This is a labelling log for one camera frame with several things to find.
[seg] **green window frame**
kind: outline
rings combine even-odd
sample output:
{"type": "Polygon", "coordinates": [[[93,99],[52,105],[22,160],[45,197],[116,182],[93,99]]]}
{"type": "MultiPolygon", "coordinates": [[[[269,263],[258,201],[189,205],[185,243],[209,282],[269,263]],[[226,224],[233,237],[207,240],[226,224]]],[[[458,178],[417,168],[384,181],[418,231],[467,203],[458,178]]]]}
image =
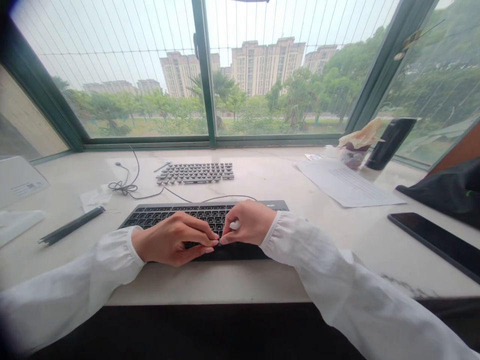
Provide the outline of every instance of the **green window frame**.
{"type": "Polygon", "coordinates": [[[201,70],[208,135],[162,137],[90,138],[76,115],[55,86],[46,68],[27,43],[14,22],[8,18],[4,39],[7,51],[0,62],[40,109],[45,118],[74,152],[136,149],[217,149],[263,146],[334,145],[348,133],[361,129],[374,116],[383,95],[389,90],[402,60],[394,56],[403,42],[422,28],[438,0],[400,0],[384,41],[353,107],[344,133],[219,136],[216,134],[215,97],[210,64],[210,43],[205,0],[191,0],[195,40],[201,70]]]}

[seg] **overcast sky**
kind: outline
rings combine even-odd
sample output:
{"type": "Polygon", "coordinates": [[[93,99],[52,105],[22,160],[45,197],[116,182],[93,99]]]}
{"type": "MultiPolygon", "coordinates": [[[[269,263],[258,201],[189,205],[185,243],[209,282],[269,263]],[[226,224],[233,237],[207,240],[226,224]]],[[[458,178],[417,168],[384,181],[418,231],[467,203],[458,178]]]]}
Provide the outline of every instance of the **overcast sky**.
{"type": "MultiPolygon", "coordinates": [[[[451,1],[440,0],[444,6],[451,1]]],[[[272,44],[292,36],[307,43],[307,52],[358,42],[387,26],[398,3],[206,0],[210,49],[220,53],[225,67],[232,62],[229,49],[245,40],[272,44]]],[[[127,80],[137,86],[138,79],[157,79],[166,90],[159,58],[166,51],[193,54],[191,0],[21,0],[12,18],[49,73],[75,89],[93,82],[127,80]]]]}

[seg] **key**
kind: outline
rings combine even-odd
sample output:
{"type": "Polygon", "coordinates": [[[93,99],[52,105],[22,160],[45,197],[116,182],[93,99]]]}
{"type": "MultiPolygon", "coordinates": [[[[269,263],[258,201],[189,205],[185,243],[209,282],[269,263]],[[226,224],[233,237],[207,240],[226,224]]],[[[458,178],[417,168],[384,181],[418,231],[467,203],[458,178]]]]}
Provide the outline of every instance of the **key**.
{"type": "Polygon", "coordinates": [[[207,181],[205,179],[189,179],[189,180],[183,180],[184,184],[197,184],[197,183],[206,183],[207,181]]]}

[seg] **apartment building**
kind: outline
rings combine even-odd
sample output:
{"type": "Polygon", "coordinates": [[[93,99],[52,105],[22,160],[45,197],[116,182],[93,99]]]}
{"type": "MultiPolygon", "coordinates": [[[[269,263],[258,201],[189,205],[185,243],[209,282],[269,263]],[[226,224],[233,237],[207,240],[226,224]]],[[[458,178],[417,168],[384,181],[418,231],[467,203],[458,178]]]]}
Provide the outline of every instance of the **apartment building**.
{"type": "Polygon", "coordinates": [[[82,85],[83,90],[87,93],[106,93],[105,85],[98,82],[90,82],[82,85]]]}
{"type": "Polygon", "coordinates": [[[138,86],[138,91],[140,92],[140,94],[143,94],[143,95],[153,94],[154,90],[158,90],[159,92],[162,92],[162,87],[160,86],[160,83],[157,80],[153,80],[153,79],[138,80],[136,82],[136,85],[138,86]]]}
{"type": "Polygon", "coordinates": [[[337,52],[337,45],[322,45],[317,50],[309,52],[305,55],[303,66],[310,70],[311,73],[321,74],[325,64],[337,52]]]}
{"type": "Polygon", "coordinates": [[[231,66],[220,67],[220,72],[227,78],[233,79],[234,78],[234,71],[231,66]]]}
{"type": "Polygon", "coordinates": [[[244,41],[241,48],[233,48],[233,79],[247,96],[265,95],[277,79],[283,83],[302,66],[304,42],[294,37],[279,38],[276,44],[259,45],[258,41],[244,41]]]}
{"type": "MultiPolygon", "coordinates": [[[[167,52],[160,58],[168,94],[173,98],[188,98],[193,95],[189,88],[194,87],[192,79],[200,74],[200,62],[194,54],[182,55],[179,51],[167,52]]],[[[220,55],[210,54],[213,72],[220,70],[220,55]]]]}
{"type": "Polygon", "coordinates": [[[93,92],[109,94],[127,92],[132,95],[138,94],[138,89],[133,86],[131,82],[126,80],[104,81],[102,83],[86,83],[83,84],[83,89],[89,94],[93,92]]]}

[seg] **marble desk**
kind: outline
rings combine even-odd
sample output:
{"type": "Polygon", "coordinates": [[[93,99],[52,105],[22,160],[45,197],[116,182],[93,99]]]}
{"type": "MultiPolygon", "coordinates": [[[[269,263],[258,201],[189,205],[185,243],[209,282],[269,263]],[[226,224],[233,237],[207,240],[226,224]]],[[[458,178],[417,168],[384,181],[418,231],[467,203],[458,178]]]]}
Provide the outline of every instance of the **marble desk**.
{"type": "MultiPolygon", "coordinates": [[[[416,212],[480,248],[480,231],[443,215],[395,191],[425,176],[424,171],[390,162],[385,170],[359,172],[407,204],[341,207],[306,178],[295,163],[304,154],[321,154],[321,147],[239,148],[217,150],[138,151],[137,196],[158,192],[154,170],[174,163],[233,163],[234,180],[208,184],[175,184],[169,189],[200,202],[215,196],[248,195],[258,200],[285,200],[290,211],[328,232],[339,248],[351,249],[375,273],[415,298],[478,297],[480,285],[428,250],[387,220],[387,214],[416,212]]],[[[115,230],[140,203],[179,203],[169,192],[134,201],[115,193],[107,212],[50,247],[37,240],[82,215],[79,194],[124,179],[123,166],[135,174],[131,151],[85,152],[36,166],[51,187],[8,210],[43,210],[47,218],[0,248],[0,288],[59,267],[90,248],[102,234],[115,230]]],[[[295,270],[273,260],[192,262],[175,268],[147,264],[130,284],[119,287],[108,305],[183,305],[309,302],[295,270]]]]}

